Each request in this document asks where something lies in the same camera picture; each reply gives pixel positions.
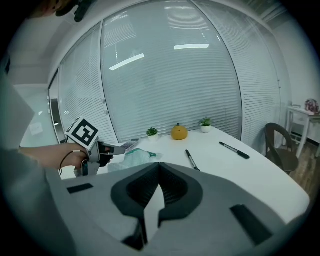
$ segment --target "white table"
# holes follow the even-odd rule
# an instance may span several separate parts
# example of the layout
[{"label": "white table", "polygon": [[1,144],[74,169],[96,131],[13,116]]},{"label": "white table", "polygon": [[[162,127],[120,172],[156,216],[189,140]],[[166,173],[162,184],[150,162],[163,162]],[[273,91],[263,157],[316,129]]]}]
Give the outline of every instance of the white table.
[{"label": "white table", "polygon": [[302,137],[301,137],[298,150],[296,152],[296,157],[299,158],[301,155],[302,149],[304,148],[304,145],[306,144],[306,141],[307,141],[310,121],[312,119],[320,120],[320,116],[315,115],[311,111],[306,111],[304,108],[296,108],[296,107],[289,106],[287,110],[287,119],[286,119],[286,130],[288,131],[289,134],[291,134],[291,131],[292,131],[294,114],[300,115],[304,118]]},{"label": "white table", "polygon": [[[240,157],[219,142],[246,153],[250,159]],[[161,162],[191,168],[185,152],[189,150],[201,172],[234,182],[272,208],[285,223],[302,215],[310,202],[306,192],[275,164],[251,147],[216,128],[212,128],[210,133],[202,133],[200,130],[189,131],[188,137],[184,140],[173,140],[170,135],[160,137],[154,143],[143,139],[137,148],[163,154]],[[124,157],[124,155],[115,156],[112,162],[120,163]],[[101,167],[98,174],[107,172],[108,165]],[[73,171],[67,170],[63,170],[62,175],[65,175],[64,178],[75,177]]]}]

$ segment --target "small potted plant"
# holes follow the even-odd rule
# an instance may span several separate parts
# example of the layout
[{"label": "small potted plant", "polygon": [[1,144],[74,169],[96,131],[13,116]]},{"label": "small potted plant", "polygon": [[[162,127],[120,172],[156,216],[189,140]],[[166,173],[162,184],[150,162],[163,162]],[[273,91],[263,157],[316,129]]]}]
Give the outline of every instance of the small potted plant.
[{"label": "small potted plant", "polygon": [[199,121],[201,132],[207,134],[211,130],[211,119],[205,117]]},{"label": "small potted plant", "polygon": [[159,138],[158,130],[152,127],[146,131],[146,135],[151,142],[156,142]]}]

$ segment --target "orange pumpkin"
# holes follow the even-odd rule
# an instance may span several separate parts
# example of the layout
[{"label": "orange pumpkin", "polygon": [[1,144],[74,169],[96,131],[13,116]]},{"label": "orange pumpkin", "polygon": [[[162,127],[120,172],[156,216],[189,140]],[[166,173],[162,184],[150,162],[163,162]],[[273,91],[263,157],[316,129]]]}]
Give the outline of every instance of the orange pumpkin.
[{"label": "orange pumpkin", "polygon": [[184,140],[188,136],[188,130],[177,123],[171,130],[171,136],[177,141]]}]

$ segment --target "window blinds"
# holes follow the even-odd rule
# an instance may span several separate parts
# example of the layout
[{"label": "window blinds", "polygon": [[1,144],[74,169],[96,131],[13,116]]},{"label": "window blinds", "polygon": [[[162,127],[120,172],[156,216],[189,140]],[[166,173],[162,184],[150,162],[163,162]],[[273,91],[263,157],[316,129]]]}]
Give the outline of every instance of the window blinds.
[{"label": "window blinds", "polygon": [[106,143],[117,143],[105,103],[99,61],[100,24],[72,47],[59,67],[58,102],[64,130],[82,116]]},{"label": "window blinds", "polygon": [[[286,65],[285,58],[282,54],[280,46],[276,38],[264,27],[259,29],[263,38],[265,39],[266,45],[269,49],[271,54],[276,74],[279,80],[279,87],[280,87],[280,125],[282,127],[286,127],[286,120],[287,120],[287,107],[292,103],[292,92],[291,92],[291,83],[288,73],[288,68]],[[283,136],[279,133],[276,133],[275,136],[275,146],[278,148],[281,146],[283,142]]]},{"label": "window blinds", "polygon": [[280,121],[280,91],[259,26],[245,14],[222,4],[204,0],[195,3],[220,33],[234,62],[243,107],[241,141],[263,152],[265,125]]},{"label": "window blinds", "polygon": [[188,1],[154,1],[103,22],[101,72],[120,142],[168,134],[201,118],[240,139],[242,105],[235,68],[215,28]]}]

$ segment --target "chair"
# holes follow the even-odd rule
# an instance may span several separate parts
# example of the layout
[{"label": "chair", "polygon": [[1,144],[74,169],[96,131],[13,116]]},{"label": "chair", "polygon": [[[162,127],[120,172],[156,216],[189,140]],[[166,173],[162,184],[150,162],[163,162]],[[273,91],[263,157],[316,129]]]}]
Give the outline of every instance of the chair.
[{"label": "chair", "polygon": [[[275,132],[280,133],[286,140],[286,149],[275,148]],[[294,152],[294,143],[285,128],[276,124],[268,123],[264,128],[265,133],[265,157],[280,167],[287,174],[295,171],[299,166],[299,159]]]}]

